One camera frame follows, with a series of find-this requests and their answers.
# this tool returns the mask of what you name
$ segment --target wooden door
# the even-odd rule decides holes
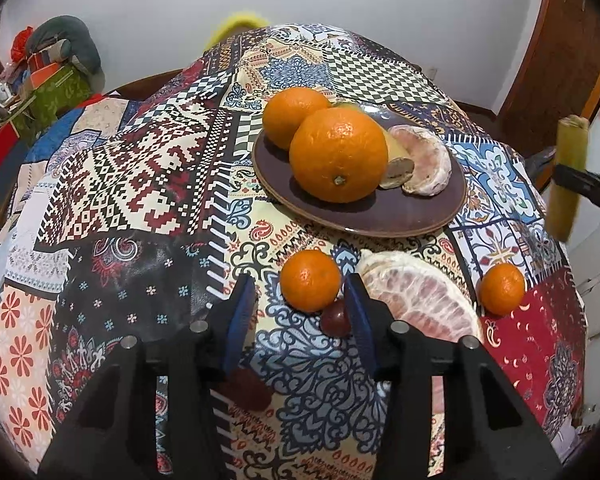
[[[523,156],[555,144],[558,120],[600,101],[600,17],[586,0],[543,0],[534,36],[498,121]]]

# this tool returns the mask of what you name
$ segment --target wall outlet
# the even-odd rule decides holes
[[[425,72],[425,75],[431,80],[433,81],[436,78],[436,75],[438,74],[438,67],[437,66],[432,66],[430,68],[427,68],[427,71]]]

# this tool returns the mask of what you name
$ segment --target white wall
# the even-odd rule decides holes
[[[519,49],[530,0],[8,0],[0,54],[14,35],[59,14],[81,18],[102,57],[106,89],[199,56],[228,15],[355,30],[418,63],[456,100],[490,108]]]

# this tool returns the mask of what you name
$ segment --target patterned tablecloth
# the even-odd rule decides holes
[[[372,239],[307,222],[267,196],[250,151],[266,101],[291,86],[384,105],[437,132],[468,183],[456,218],[430,235]],[[486,347],[553,438],[582,391],[586,327],[543,208],[520,157],[386,48],[323,25],[234,36],[142,104],[110,97],[70,112],[30,151],[0,234],[0,424],[35,469],[122,336],[172,335],[249,272],[259,300],[242,365],[275,395],[256,414],[214,394],[229,469],[238,478],[368,479],[387,389],[366,375],[351,339],[328,338],[317,317],[289,309],[279,275],[301,249],[320,248],[346,274],[369,248],[406,251],[458,285],[482,316]],[[505,261],[528,292],[495,319],[477,306],[475,285]],[[164,473],[167,405],[161,378]],[[432,471],[443,447],[435,416]]]

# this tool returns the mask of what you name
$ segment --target checkered pattern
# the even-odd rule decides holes
[[[192,98],[211,99],[222,93],[232,74],[232,70],[223,70],[213,75],[201,77],[197,81],[194,81],[186,90],[169,98],[167,104],[182,104]]]
[[[261,130],[262,114],[241,115],[235,139],[234,156],[243,158],[250,155]]]
[[[150,123],[154,118],[159,117],[168,111],[173,105],[182,105],[191,99],[211,99],[224,92],[229,79],[232,76],[231,70],[224,70],[213,75],[205,76],[194,81],[189,88],[170,97],[165,102],[150,108],[144,114],[131,121],[117,136],[137,130],[138,128]]]
[[[447,98],[406,63],[323,49],[333,89],[342,97],[371,103],[418,101],[448,104]]]

